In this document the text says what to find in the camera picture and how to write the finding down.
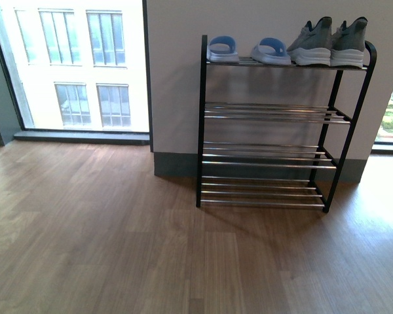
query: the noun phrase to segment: slide sandal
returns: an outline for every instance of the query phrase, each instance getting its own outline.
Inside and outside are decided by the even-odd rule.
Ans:
[[[275,38],[264,38],[250,54],[252,59],[268,64],[290,65],[291,58],[287,54],[286,45]]]
[[[236,42],[230,36],[213,38],[207,47],[207,59],[212,62],[238,62]]]

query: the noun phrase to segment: metal shoe rack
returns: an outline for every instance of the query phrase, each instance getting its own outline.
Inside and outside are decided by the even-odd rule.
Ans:
[[[206,59],[207,35],[202,36],[200,68],[200,110],[198,131],[198,169],[196,183],[196,206],[202,203],[284,206],[319,208],[327,213],[335,195],[352,136],[373,74],[377,51],[365,42],[369,52],[369,64],[361,69],[354,67],[316,67],[297,65],[265,65],[248,57],[240,58],[239,63],[211,63]],[[227,67],[280,67],[290,69],[317,69],[335,71],[335,81],[327,106],[271,105],[259,103],[222,103],[206,99],[207,66]],[[365,78],[358,97],[354,114],[348,116],[335,108],[335,101],[344,71],[365,71]],[[321,124],[322,131],[315,146],[272,145],[213,142],[204,140],[205,121],[208,119],[255,122],[291,122],[297,124]],[[339,160],[336,160],[324,147],[329,125],[348,127],[346,140]],[[304,169],[309,175],[305,179],[260,179],[246,177],[213,176],[206,167],[256,167],[275,169]],[[316,184],[319,169],[331,170],[334,177],[329,192],[322,193]]]

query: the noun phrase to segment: window frame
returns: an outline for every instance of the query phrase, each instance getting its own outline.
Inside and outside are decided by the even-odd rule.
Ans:
[[[97,64],[95,55],[94,55],[94,50],[95,48],[93,47],[93,40],[92,40],[92,28],[90,27],[90,14],[97,14],[99,16],[99,29],[100,29],[100,40],[102,44],[102,55],[103,55],[103,64]],[[105,48],[104,48],[104,43],[103,43],[103,31],[102,31],[102,20],[100,15],[101,14],[106,14],[111,16],[111,30],[112,30],[112,44],[113,44],[113,55],[115,59],[115,64],[107,64],[105,60]],[[121,30],[120,34],[122,36],[122,52],[124,53],[124,63],[118,64],[117,61],[117,49],[115,47],[115,35],[114,35],[114,27],[113,27],[113,17],[112,15],[119,15],[121,17]],[[125,40],[124,40],[124,20],[123,20],[123,13],[122,11],[117,11],[117,10],[86,10],[86,20],[87,20],[87,26],[88,26],[88,32],[89,32],[89,40],[90,40],[90,47],[92,49],[92,59],[93,59],[93,66],[94,67],[114,67],[114,68],[120,68],[120,69],[127,69],[127,60],[126,60],[126,49],[125,49]]]
[[[81,66],[82,65],[82,59],[81,59],[81,49],[80,49],[80,46],[79,46],[78,36],[77,36],[77,34],[75,34],[76,40],[77,40],[77,49],[79,51],[79,61],[78,62],[74,62],[74,58],[73,58],[74,53],[73,53],[73,47],[72,47],[72,42],[71,42],[72,39],[69,36],[69,30],[68,30],[68,26],[67,26],[67,17],[66,17],[66,14],[72,14],[73,18],[75,20],[75,11],[74,10],[70,10],[70,9],[38,9],[38,13],[39,13],[39,19],[41,20],[41,27],[42,27],[42,32],[43,32],[44,39],[45,39],[45,44],[47,46],[48,59],[49,59],[50,65]],[[58,55],[60,57],[60,63],[52,62],[50,47],[48,45],[48,40],[47,40],[47,34],[45,33],[44,19],[43,19],[42,13],[51,13],[52,25],[54,26],[52,32],[54,33],[54,36],[55,36],[55,39],[56,39],[56,44],[57,44],[57,48],[58,48]],[[71,63],[63,63],[62,50],[60,48],[60,39],[58,38],[58,32],[57,32],[57,29],[56,29],[56,23],[55,23],[55,19],[54,19],[54,13],[62,13],[63,14],[64,26],[65,26],[64,30],[65,30],[65,34],[67,35],[67,41],[68,41],[68,45],[69,45],[69,53],[70,53]]]
[[[58,97],[58,89],[57,89],[58,85],[60,85],[60,86],[75,86],[76,87],[77,101],[79,102],[80,114],[74,114],[74,115],[75,116],[80,116],[82,124],[68,124],[68,125],[64,124],[63,110],[61,108],[60,98]],[[88,107],[88,110],[89,110],[89,114],[82,114],[79,92],[77,90],[78,86],[84,87],[84,94],[86,95],[86,102],[87,102],[87,107]],[[55,87],[55,91],[56,91],[58,107],[60,108],[60,114],[61,114],[61,120],[62,120],[62,124],[63,124],[63,129],[66,129],[66,130],[69,130],[69,129],[72,129],[72,128],[92,129],[92,115],[90,114],[90,106],[89,106],[89,99],[87,97],[86,83],[54,82],[54,87]],[[71,121],[73,121],[73,111],[71,110],[71,100],[68,98],[67,89],[65,90],[65,93],[67,95],[67,100],[69,101],[69,109],[70,109]],[[83,116],[89,116],[89,118],[90,118],[90,122],[87,125],[85,125],[84,122],[83,122]]]
[[[101,97],[100,97],[100,95],[101,95],[101,93],[100,93],[100,89],[99,89],[99,87],[118,87],[118,88],[120,88],[120,87],[125,87],[126,88],[126,91],[127,91],[127,95],[128,95],[128,111],[129,111],[129,115],[128,116],[123,116],[122,115],[122,105],[121,105],[121,102],[119,103],[119,111],[120,111],[120,115],[112,115],[112,108],[111,108],[111,104],[109,104],[109,107],[111,108],[111,115],[110,115],[110,118],[111,118],[111,124],[112,125],[110,125],[110,126],[105,126],[104,125],[104,123],[103,123],[103,112],[102,112],[102,101],[101,101]],[[102,122],[102,129],[109,129],[109,130],[122,130],[123,128],[129,128],[130,126],[131,126],[131,107],[130,107],[130,91],[129,91],[129,87],[130,87],[130,85],[129,84],[106,84],[106,83],[98,83],[98,84],[96,84],[96,91],[97,91],[97,93],[98,93],[98,102],[99,102],[99,110],[100,110],[100,119],[101,119],[101,122]],[[112,117],[113,116],[119,116],[119,118],[120,118],[120,120],[121,120],[121,126],[114,126],[113,125],[113,120],[112,120]],[[122,124],[122,118],[128,118],[129,119],[129,124],[127,125],[127,126],[124,126],[123,124]]]

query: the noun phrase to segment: glass pane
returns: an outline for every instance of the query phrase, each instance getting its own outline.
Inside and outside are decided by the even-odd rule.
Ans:
[[[83,123],[81,122],[81,117],[79,115],[73,115],[73,125],[83,125]]]
[[[25,44],[26,56],[28,57],[28,62],[33,62],[37,59],[37,52],[35,47],[35,26],[31,23],[31,18],[29,14],[25,11],[16,11],[18,17],[18,22],[20,26],[20,33]]]
[[[115,55],[117,57],[117,65],[124,65],[125,64],[125,52],[117,51]]]
[[[112,14],[113,38],[116,50],[124,50],[124,37],[122,36],[122,15]]]
[[[112,116],[112,126],[121,126],[120,116]]]
[[[102,114],[111,114],[111,107],[109,106],[109,96],[106,86],[99,86],[99,98]]]
[[[73,121],[71,119],[71,115],[70,114],[63,114],[62,115],[62,120],[63,120],[63,125],[72,125]]]
[[[82,116],[82,118],[83,118],[83,125],[87,126],[92,123],[90,116]]]
[[[123,116],[122,117],[122,126],[130,126],[131,119],[129,117]]]
[[[103,58],[103,52],[101,50],[93,51],[94,64],[103,65],[105,64],[105,59]]]
[[[102,117],[102,124],[103,124],[103,126],[112,126],[111,117],[110,116],[103,116]]]
[[[61,111],[63,114],[71,114],[70,111],[70,104],[67,99],[67,94],[66,94],[66,87],[64,85],[57,85],[57,98],[58,98],[58,103],[60,104]]]
[[[119,99],[119,88],[109,88],[109,100],[111,102],[112,114],[121,115],[121,100]]]
[[[80,62],[80,52],[79,52],[79,44],[77,42],[77,34],[75,29],[75,19],[73,13],[65,14],[65,22],[67,24],[67,33],[71,50],[71,57],[73,58],[73,63]]]
[[[89,22],[90,42],[92,43],[94,64],[105,64],[103,58],[102,34],[98,14],[87,14]]]
[[[110,14],[101,14],[103,51],[105,52],[105,64],[115,65],[115,47],[113,45],[112,19]]]
[[[70,100],[71,112],[80,114],[80,104],[79,104],[79,99],[77,97],[76,86],[67,85],[66,88],[67,88],[68,99]]]
[[[87,95],[86,95],[86,86],[78,86],[77,87],[77,94],[79,95],[79,101],[80,101],[80,108],[82,114],[89,113],[89,105],[87,102]]]
[[[128,87],[120,88],[121,91],[121,111],[122,115],[130,115],[130,100],[128,98]]]
[[[54,20],[52,19],[52,13],[41,12],[41,19],[45,34],[45,41],[47,42],[47,48],[49,51],[50,62],[61,63],[60,53],[58,51],[57,38],[54,29]]]
[[[72,64],[70,45],[68,42],[66,19],[64,18],[64,13],[53,13],[54,24],[57,32],[58,46],[60,47],[60,53],[62,58],[62,63]]]

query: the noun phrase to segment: sneaker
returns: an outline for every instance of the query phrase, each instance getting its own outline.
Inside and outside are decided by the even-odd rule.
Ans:
[[[315,27],[308,21],[298,38],[288,47],[287,52],[298,65],[330,65],[332,18],[325,16]]]
[[[346,26],[346,21],[342,23],[331,37],[331,66],[362,67],[367,23],[368,21],[364,17],[357,18],[349,27]]]

